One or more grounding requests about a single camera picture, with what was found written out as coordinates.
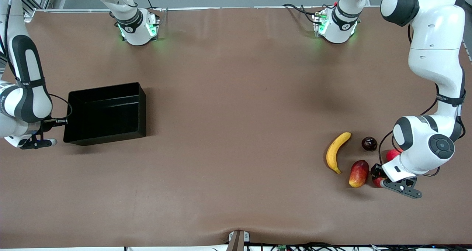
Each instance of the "brown table surface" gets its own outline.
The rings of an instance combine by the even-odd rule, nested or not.
[[[361,140],[435,96],[408,68],[406,27],[377,8],[361,18],[335,45],[285,9],[172,11],[158,41],[133,47],[106,13],[37,13],[49,92],[140,82],[148,137],[79,147],[55,128],[51,148],[0,141],[0,246],[210,245],[235,229],[266,243],[471,244],[472,134],[437,177],[419,178],[422,199],[347,184],[353,162],[378,162]],[[344,131],[337,175],[324,153]]]

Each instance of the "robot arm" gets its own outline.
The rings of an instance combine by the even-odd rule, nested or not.
[[[0,0],[0,19],[2,52],[17,81],[9,83],[0,76],[0,137],[21,147],[50,115],[52,102],[37,48],[25,27],[21,0]]]
[[[317,33],[334,44],[341,44],[354,34],[357,19],[364,9],[367,0],[339,0],[335,7],[322,11],[326,18],[321,19],[322,25]]]
[[[317,33],[336,44],[354,33],[366,0],[339,0],[322,11]],[[394,160],[375,165],[372,175],[387,177],[382,186],[419,198],[416,177],[440,167],[454,155],[462,131],[465,74],[459,64],[464,34],[464,0],[382,0],[381,14],[389,22],[413,28],[408,65],[416,75],[438,87],[438,110],[432,115],[401,117],[393,128],[403,152]]]
[[[123,38],[132,45],[143,45],[157,37],[159,18],[133,0],[100,0],[118,22]]]
[[[381,13],[387,21],[413,27],[411,70],[438,86],[436,113],[401,117],[395,123],[394,138],[404,152],[382,166],[393,182],[425,174],[454,155],[465,97],[465,75],[459,64],[465,12],[456,5],[460,2],[464,0],[382,1]]]

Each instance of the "black box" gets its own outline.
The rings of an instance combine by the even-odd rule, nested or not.
[[[66,143],[86,146],[146,136],[146,94],[137,82],[72,91],[69,103]]]

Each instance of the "black clamp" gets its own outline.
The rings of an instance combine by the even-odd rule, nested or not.
[[[41,78],[35,81],[27,81],[27,82],[20,81],[19,79],[17,79],[17,81],[18,81],[17,84],[23,89],[32,89],[32,88],[46,85],[46,80],[44,78]]]
[[[20,142],[20,149],[39,149],[43,147],[51,147],[52,141],[44,139],[44,133],[49,132],[54,127],[67,125],[67,120],[54,120],[50,115],[41,121],[40,129],[28,140]]]
[[[416,177],[411,179],[403,179],[398,182],[392,182],[389,179],[383,180],[381,182],[381,186],[383,188],[410,197],[411,199],[420,199],[423,196],[423,193],[420,190],[414,188],[415,184]]]
[[[374,166],[372,166],[371,175],[372,175],[372,181],[378,177],[387,178],[387,175],[385,174],[380,164],[375,164]]]
[[[437,93],[436,98],[440,102],[450,104],[450,105],[452,105],[452,107],[457,107],[457,106],[462,105],[464,103],[466,94],[467,93],[464,90],[464,95],[461,98],[449,98],[449,97],[446,97],[444,95],[441,95],[441,94]]]

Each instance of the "banana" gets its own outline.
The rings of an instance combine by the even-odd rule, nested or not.
[[[329,148],[327,149],[326,163],[329,166],[329,168],[334,170],[337,174],[341,173],[339,168],[337,168],[337,160],[336,160],[337,151],[344,143],[346,143],[347,140],[349,140],[349,138],[351,138],[351,133],[344,132],[341,135],[339,135],[339,137],[337,137],[333,141],[333,143],[329,145]]]

